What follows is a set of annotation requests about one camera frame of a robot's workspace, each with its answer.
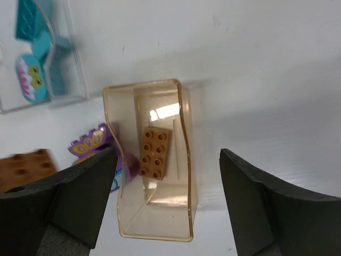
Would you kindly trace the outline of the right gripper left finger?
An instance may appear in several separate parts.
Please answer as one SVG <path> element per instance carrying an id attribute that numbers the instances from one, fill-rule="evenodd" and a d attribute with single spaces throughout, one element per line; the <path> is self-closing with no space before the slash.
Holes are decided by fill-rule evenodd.
<path id="1" fill-rule="evenodd" d="M 109 148 L 1 193 L 1 255 L 89 255 L 116 165 L 117 153 Z"/>

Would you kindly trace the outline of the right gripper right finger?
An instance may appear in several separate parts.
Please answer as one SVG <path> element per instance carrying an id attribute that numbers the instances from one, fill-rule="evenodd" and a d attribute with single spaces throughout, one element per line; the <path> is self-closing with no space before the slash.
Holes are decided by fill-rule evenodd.
<path id="1" fill-rule="evenodd" d="M 279 179 L 228 149 L 220 171 L 238 255 L 340 255 L 340 198 Z"/>

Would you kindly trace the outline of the brown lego brick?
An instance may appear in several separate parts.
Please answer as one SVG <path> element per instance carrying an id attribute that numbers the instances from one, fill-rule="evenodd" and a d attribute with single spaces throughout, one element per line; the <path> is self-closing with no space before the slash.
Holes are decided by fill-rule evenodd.
<path id="1" fill-rule="evenodd" d="M 57 173 L 56 165 L 47 149 L 13 154 L 2 158 L 0 166 L 1 193 Z"/>
<path id="2" fill-rule="evenodd" d="M 146 126 L 142 133 L 140 176 L 162 180 L 166 175 L 171 130 Z"/>

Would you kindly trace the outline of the teal round printed lego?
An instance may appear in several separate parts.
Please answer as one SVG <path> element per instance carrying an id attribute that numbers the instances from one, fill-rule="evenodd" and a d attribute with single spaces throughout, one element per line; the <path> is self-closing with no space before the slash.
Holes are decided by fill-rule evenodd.
<path id="1" fill-rule="evenodd" d="M 44 71 L 33 54 L 22 54 L 15 62 L 15 71 L 23 97 L 30 103 L 49 99 Z"/>

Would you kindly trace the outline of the small teal lego brick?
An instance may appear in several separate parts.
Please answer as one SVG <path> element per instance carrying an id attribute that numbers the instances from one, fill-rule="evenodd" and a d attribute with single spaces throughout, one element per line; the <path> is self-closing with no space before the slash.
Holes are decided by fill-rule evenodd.
<path id="1" fill-rule="evenodd" d="M 33 41 L 31 49 L 41 65 L 45 63 L 51 47 L 51 36 L 47 31 L 41 32 L 38 38 Z M 54 35 L 53 49 L 54 54 L 49 67 L 50 82 L 55 95 L 64 95 L 65 85 L 60 64 L 70 54 L 72 46 L 67 38 L 56 34 Z"/>

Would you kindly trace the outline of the teal rectangular lego brick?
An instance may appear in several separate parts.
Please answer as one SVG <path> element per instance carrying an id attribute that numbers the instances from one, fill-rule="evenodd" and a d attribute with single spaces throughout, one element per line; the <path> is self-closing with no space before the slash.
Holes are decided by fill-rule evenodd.
<path id="1" fill-rule="evenodd" d="M 48 31 L 48 26 L 36 3 L 32 0 L 17 1 L 15 38 L 32 43 L 43 31 Z"/>

